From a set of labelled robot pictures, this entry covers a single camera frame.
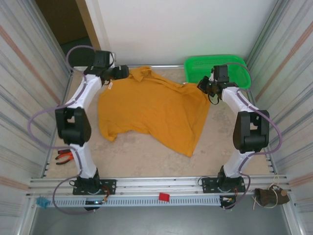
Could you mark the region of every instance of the blue clip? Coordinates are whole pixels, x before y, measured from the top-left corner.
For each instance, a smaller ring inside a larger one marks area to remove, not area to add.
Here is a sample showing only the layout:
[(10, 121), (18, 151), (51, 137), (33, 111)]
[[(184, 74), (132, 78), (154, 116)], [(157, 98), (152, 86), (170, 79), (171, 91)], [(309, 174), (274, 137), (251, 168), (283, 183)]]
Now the blue clip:
[(47, 206), (49, 205), (49, 200), (46, 199), (45, 197), (37, 197), (37, 200), (36, 200), (36, 204), (42, 208), (47, 208)]

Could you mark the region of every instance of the orange shirt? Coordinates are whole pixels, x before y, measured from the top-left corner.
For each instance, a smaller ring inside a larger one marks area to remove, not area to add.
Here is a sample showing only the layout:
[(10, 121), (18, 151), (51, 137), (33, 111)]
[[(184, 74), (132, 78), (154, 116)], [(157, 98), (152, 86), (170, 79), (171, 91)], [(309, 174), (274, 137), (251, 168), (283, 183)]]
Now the orange shirt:
[(128, 78), (113, 81), (100, 94), (99, 128), (110, 141), (130, 130), (151, 134), (191, 157), (209, 106), (207, 95), (196, 84), (178, 84), (150, 67), (140, 67), (131, 70)]

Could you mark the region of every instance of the red block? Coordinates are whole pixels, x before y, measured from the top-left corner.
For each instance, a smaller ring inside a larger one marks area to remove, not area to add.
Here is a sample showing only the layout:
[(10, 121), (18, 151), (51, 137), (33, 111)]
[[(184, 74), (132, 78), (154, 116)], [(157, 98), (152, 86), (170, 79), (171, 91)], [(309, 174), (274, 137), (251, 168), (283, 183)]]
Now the red block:
[(170, 195), (169, 195), (169, 194), (166, 194), (166, 193), (160, 192), (160, 195), (158, 196), (158, 199), (159, 199), (160, 201), (169, 202), (169, 201), (170, 201)]

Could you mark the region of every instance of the pliers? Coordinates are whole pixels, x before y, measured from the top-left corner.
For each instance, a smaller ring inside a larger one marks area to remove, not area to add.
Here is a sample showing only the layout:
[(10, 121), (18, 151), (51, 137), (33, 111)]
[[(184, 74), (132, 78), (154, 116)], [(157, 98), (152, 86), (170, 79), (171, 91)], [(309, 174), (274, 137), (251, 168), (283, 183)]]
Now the pliers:
[(58, 159), (65, 157), (65, 156), (68, 156), (68, 159), (64, 160), (63, 162), (58, 162), (58, 163), (56, 163), (56, 165), (63, 165), (63, 164), (68, 163), (69, 161), (74, 159), (73, 154), (70, 151), (70, 149), (59, 150), (58, 154), (59, 155), (55, 158), (55, 160), (58, 160)]

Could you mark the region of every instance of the green basket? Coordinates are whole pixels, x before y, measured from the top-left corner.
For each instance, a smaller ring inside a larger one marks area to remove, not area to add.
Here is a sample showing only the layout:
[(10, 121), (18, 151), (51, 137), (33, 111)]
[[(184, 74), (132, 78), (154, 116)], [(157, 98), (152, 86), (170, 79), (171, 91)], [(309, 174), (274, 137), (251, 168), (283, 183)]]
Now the green basket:
[[(188, 58), (185, 63), (186, 80), (189, 83), (198, 83), (204, 76), (210, 77), (214, 65), (223, 65), (230, 62), (246, 65), (237, 55), (208, 55)], [(239, 65), (228, 65), (230, 82), (235, 82), (242, 89), (251, 86), (249, 73)]]

